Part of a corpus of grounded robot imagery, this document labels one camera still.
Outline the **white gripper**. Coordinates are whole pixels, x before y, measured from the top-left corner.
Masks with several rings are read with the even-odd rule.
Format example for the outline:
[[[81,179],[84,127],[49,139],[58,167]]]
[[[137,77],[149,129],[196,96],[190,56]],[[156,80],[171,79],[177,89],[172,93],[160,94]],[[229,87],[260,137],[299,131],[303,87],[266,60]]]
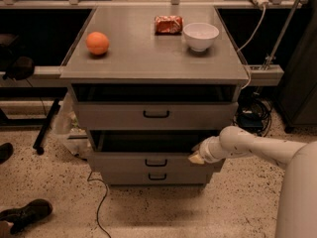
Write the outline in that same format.
[[[202,143],[195,145],[191,150],[197,151],[188,157],[192,164],[203,165],[204,161],[212,164],[226,157],[226,151],[222,148],[218,137],[210,137]]]

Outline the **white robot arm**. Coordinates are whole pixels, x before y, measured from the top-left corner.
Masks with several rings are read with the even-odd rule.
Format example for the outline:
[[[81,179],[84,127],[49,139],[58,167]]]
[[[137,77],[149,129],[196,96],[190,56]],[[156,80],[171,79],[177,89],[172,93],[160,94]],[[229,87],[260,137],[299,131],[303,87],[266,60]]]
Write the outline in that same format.
[[[228,126],[191,149],[189,161],[222,171],[188,229],[200,238],[316,238],[316,134],[265,137]]]

